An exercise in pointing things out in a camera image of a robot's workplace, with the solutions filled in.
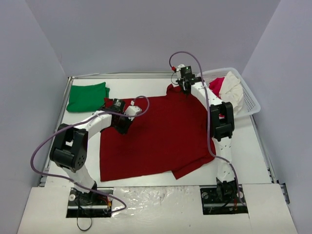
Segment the red cloth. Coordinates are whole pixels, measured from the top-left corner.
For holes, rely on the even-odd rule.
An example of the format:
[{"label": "red cloth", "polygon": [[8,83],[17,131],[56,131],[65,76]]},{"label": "red cloth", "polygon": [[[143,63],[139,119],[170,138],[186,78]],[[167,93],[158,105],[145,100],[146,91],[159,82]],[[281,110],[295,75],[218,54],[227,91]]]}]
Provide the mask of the red cloth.
[{"label": "red cloth", "polygon": [[209,83],[209,89],[216,95],[218,98],[220,98],[219,93],[222,86],[222,83],[224,81],[224,77],[217,78]]},{"label": "red cloth", "polygon": [[[125,99],[126,107],[132,99]],[[179,87],[150,97],[146,114],[135,118],[125,135],[105,129],[100,140],[101,181],[172,171],[176,179],[213,160],[207,149],[207,111]],[[147,103],[136,100],[143,110]]]}]

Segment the white cloth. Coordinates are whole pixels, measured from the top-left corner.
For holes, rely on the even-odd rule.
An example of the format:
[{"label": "white cloth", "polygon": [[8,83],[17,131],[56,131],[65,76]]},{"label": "white cloth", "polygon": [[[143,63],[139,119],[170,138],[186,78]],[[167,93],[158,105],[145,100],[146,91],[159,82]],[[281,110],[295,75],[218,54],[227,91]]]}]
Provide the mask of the white cloth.
[{"label": "white cloth", "polygon": [[234,115],[242,109],[244,104],[243,87],[240,84],[240,79],[232,72],[228,72],[225,76],[219,96],[224,102],[229,101],[232,104]]}]

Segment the white laundry basket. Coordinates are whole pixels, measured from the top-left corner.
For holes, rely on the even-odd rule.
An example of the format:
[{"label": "white laundry basket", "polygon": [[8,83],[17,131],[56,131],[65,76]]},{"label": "white laundry basket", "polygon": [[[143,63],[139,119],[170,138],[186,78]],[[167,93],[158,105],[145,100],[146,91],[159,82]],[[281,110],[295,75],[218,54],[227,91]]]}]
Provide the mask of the white laundry basket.
[{"label": "white laundry basket", "polygon": [[232,72],[238,79],[243,87],[244,92],[244,105],[242,109],[234,116],[234,118],[240,118],[244,116],[253,115],[261,110],[259,102],[255,99],[250,88],[247,86],[246,82],[240,75],[240,73],[235,68],[221,68],[203,72],[203,78],[206,81],[207,85],[218,77],[225,77],[228,72]]}]

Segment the basket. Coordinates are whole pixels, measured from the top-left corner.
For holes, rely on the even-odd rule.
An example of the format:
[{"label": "basket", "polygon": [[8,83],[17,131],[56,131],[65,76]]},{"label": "basket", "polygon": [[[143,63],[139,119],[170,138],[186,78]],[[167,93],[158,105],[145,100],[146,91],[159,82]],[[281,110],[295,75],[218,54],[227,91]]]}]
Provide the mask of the basket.
[{"label": "basket", "polygon": [[240,73],[235,68],[221,68],[203,72],[203,78],[207,85],[218,77],[224,77],[228,72],[232,72],[238,79],[243,87],[244,92],[244,104],[242,109],[234,116],[234,118],[241,118],[245,116],[250,116],[258,113],[261,110],[259,102],[255,99],[250,88],[247,86],[246,82],[240,75]]}]

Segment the folded red cloth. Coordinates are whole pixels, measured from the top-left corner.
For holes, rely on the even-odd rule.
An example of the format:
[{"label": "folded red cloth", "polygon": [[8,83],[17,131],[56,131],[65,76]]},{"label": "folded red cloth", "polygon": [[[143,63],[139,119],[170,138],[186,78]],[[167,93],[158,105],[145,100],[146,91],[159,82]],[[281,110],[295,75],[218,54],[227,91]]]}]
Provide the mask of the folded red cloth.
[{"label": "folded red cloth", "polygon": [[224,77],[217,78],[209,83],[209,89],[214,93],[214,95],[218,96],[218,98],[220,98],[219,93],[220,93],[223,81],[224,81]]},{"label": "folded red cloth", "polygon": [[[126,107],[132,99],[125,99]],[[176,179],[213,160],[207,149],[207,111],[179,87],[150,97],[150,108],[125,135],[105,129],[100,140],[101,181],[172,171]],[[136,100],[143,110],[147,103]]]}]

